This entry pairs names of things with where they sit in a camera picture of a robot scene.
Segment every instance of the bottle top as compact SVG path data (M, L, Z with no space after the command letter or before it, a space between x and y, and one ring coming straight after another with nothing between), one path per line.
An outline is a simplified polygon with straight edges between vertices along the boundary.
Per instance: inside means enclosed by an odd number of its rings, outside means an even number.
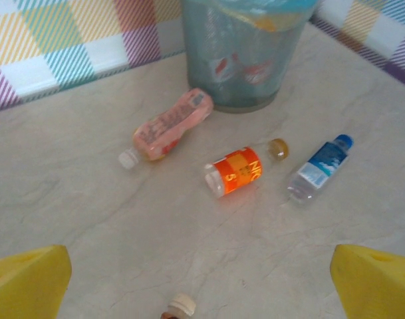
M177 294L170 302L170 306L180 309L192 317L195 313L196 303L187 294Z
M275 138L274 140L271 140L268 144L269 144L269 153L276 160L282 161L288 157L289 155L288 144L281 138Z
M338 135L334 142L338 142L339 146L348 151L353 146L353 139L345 134Z
M130 148L128 150L123 151L118 156L118 161L120 161L121 165L124 166L126 169L132 169L137 163L140 162L141 155L138 150L135 148Z

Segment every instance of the plaid wall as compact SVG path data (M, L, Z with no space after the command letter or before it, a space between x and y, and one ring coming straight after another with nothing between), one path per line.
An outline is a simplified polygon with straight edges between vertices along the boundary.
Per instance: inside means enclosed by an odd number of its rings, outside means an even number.
M0 110L182 52L179 0L0 0ZM313 23L405 84L405 0L323 0Z
M0 0L0 110L182 52L179 0Z
M405 84L405 0L323 0L312 22Z

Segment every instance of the yellow object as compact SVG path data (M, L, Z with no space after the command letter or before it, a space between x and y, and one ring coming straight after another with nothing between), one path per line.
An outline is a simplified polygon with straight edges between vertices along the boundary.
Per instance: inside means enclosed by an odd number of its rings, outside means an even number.
M405 319L405 257L338 245L331 276L348 319Z
M0 319L56 318L71 272L60 245L0 259Z

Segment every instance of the blue label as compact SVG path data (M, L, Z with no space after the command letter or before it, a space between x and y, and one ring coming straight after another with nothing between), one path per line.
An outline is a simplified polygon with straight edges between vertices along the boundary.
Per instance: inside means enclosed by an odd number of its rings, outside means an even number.
M347 154L333 143L326 143L308 160L330 177L346 159Z

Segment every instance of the white countertop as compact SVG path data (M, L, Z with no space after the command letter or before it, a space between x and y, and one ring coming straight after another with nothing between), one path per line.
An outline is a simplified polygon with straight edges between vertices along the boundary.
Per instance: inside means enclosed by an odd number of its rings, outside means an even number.
M180 55L0 112L0 258L67 246L60 319L159 318L177 292L195 319L344 318L335 245L405 255L405 87L308 25L272 105L214 112L124 170L133 130L187 89ZM341 133L354 147L337 178L308 207L288 201L289 174ZM288 159L211 195L205 162L277 137Z

